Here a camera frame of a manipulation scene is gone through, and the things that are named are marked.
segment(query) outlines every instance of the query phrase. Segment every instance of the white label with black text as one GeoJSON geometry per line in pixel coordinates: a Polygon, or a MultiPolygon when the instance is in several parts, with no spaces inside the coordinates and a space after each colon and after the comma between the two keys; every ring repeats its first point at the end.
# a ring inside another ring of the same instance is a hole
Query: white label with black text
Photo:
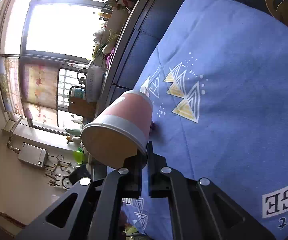
{"type": "Polygon", "coordinates": [[[262,196],[263,218],[288,211],[288,186],[262,196]]]}

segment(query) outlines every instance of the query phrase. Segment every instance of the yellow triangle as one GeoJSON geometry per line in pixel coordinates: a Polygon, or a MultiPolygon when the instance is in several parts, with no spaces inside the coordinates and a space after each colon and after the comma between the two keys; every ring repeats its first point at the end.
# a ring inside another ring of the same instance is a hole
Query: yellow triangle
{"type": "Polygon", "coordinates": [[[183,99],[172,111],[174,114],[178,114],[179,116],[182,116],[184,118],[187,118],[188,120],[191,120],[193,122],[198,122],[196,120],[194,113],[191,109],[191,107],[188,104],[188,101],[186,99],[183,99]]]}
{"type": "Polygon", "coordinates": [[[184,98],[185,97],[183,91],[180,90],[180,88],[179,88],[179,86],[177,85],[176,82],[171,84],[170,88],[167,90],[166,93],[169,94],[169,95],[172,95],[172,96],[179,97],[179,98],[184,98]]]}
{"type": "Polygon", "coordinates": [[[170,71],[167,75],[167,77],[163,80],[163,82],[175,82],[174,75],[170,71]]]}

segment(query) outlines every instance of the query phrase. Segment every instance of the bright green object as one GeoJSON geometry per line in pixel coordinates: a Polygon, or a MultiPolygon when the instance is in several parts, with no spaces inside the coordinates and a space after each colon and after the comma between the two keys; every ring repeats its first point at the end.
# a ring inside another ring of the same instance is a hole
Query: bright green object
{"type": "Polygon", "coordinates": [[[82,152],[74,151],[73,156],[77,164],[82,164],[82,161],[84,160],[84,154],[82,152]]]}

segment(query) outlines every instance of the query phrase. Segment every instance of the window frame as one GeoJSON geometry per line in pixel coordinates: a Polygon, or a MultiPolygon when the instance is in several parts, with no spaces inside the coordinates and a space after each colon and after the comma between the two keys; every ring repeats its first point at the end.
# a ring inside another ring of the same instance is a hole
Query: window frame
{"type": "MultiPolygon", "coordinates": [[[[2,30],[4,27],[4,22],[5,22],[7,11],[10,9],[9,8],[10,2],[11,0],[5,0],[2,6],[2,9],[0,11],[0,49],[1,49],[2,30]]],[[[93,1],[93,0],[31,0],[29,3],[29,7],[28,7],[27,14],[26,14],[25,21],[24,21],[19,55],[0,53],[0,57],[19,57],[19,58],[30,57],[30,58],[40,58],[40,59],[46,59],[46,60],[55,60],[55,61],[60,62],[60,68],[77,72],[79,68],[73,67],[72,65],[68,65],[68,63],[88,64],[87,59],[82,58],[82,57],[72,56],[72,55],[54,53],[54,52],[45,52],[45,51],[26,49],[28,30],[29,30],[29,25],[31,22],[32,14],[33,14],[34,8],[37,5],[41,5],[41,4],[70,4],[70,5],[88,6],[88,7],[98,8],[98,9],[103,9],[105,6],[104,2],[93,1]]],[[[60,106],[57,106],[57,110],[67,111],[66,108],[60,107],[60,106]]],[[[7,114],[8,114],[9,119],[13,120],[12,116],[14,114],[10,114],[8,112],[7,114]]],[[[44,131],[51,132],[51,133],[60,134],[60,135],[69,135],[69,133],[55,130],[55,128],[54,130],[52,130],[49,128],[34,125],[32,119],[27,118],[27,117],[25,118],[27,119],[27,122],[25,120],[23,124],[25,125],[28,124],[29,127],[44,130],[44,131]]]]}

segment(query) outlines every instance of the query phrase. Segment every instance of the curtain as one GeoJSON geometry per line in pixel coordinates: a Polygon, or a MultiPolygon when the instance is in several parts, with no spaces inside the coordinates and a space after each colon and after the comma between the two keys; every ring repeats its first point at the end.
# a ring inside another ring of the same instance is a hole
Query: curtain
{"type": "Polygon", "coordinates": [[[58,126],[57,81],[59,68],[59,62],[21,58],[22,102],[26,117],[49,126],[58,126]]]}
{"type": "Polygon", "coordinates": [[[7,112],[24,115],[19,90],[18,58],[0,57],[0,90],[7,112]]]}

